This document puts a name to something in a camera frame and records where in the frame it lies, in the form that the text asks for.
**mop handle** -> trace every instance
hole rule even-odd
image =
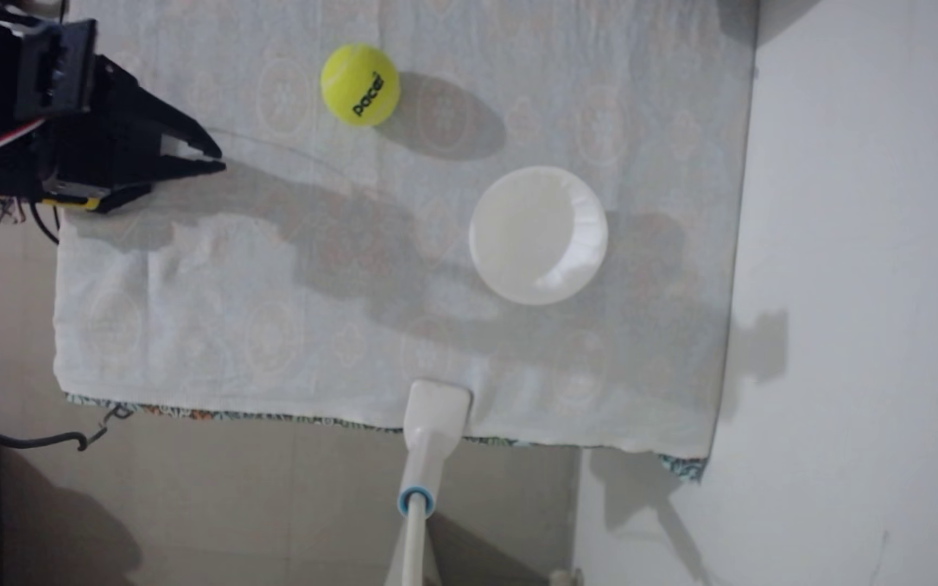
[[[415,493],[408,498],[408,531],[404,540],[403,586],[422,586],[422,562],[425,550],[425,496]]]

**plastic bowl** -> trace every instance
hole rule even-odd
[[[480,197],[469,226],[479,276],[527,305],[566,300],[606,257],[606,212],[589,186],[558,167],[527,167]]]

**floor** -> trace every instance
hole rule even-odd
[[[574,560],[603,586],[938,584],[938,2],[766,0],[759,28],[711,464],[586,455]]]
[[[55,250],[0,227],[0,432],[92,432],[52,373]],[[7,584],[382,584],[402,437],[136,415],[5,459]],[[440,511],[539,575],[569,565],[579,452],[463,445]]]

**yellow component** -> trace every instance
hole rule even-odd
[[[57,207],[73,207],[76,209],[88,209],[92,211],[100,206],[100,200],[95,197],[90,197],[85,200],[85,203],[71,203],[68,201],[56,201],[55,199],[50,199],[44,197],[39,203],[45,203],[46,206],[57,206]]]
[[[324,62],[321,96],[339,120],[374,126],[396,110],[400,76],[381,50],[371,45],[343,45]]]

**patterned fabric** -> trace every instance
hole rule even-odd
[[[393,429],[410,382],[467,434],[709,454],[749,114],[753,0],[84,0],[100,50],[216,137],[227,173],[61,232],[74,395]],[[319,98],[337,46],[401,71],[386,124]],[[473,268],[481,193],[530,165],[607,211],[593,282],[540,308]]]
[[[68,403],[85,406],[103,406],[112,409],[115,406],[123,406],[132,413],[148,413],[150,415],[167,415],[170,417],[180,417],[184,419],[215,419],[215,420],[236,420],[236,419],[263,419],[270,421],[293,421],[296,423],[311,423],[314,425],[337,425],[347,430],[363,430],[369,432],[381,432],[384,434],[400,434],[403,430],[399,428],[375,428],[372,425],[363,425],[352,423],[342,419],[332,419],[330,417],[301,417],[298,415],[265,415],[255,413],[238,413],[234,411],[202,411],[197,409],[181,409],[176,406],[158,406],[158,405],[137,405],[134,403],[111,402],[106,399],[89,398],[71,393],[65,393]],[[530,447],[530,443],[504,439],[504,438],[465,438],[466,441],[482,445],[502,446],[502,447]],[[658,455],[661,463],[668,470],[684,481],[699,482],[700,475],[704,473],[707,460],[683,460],[671,456]]]

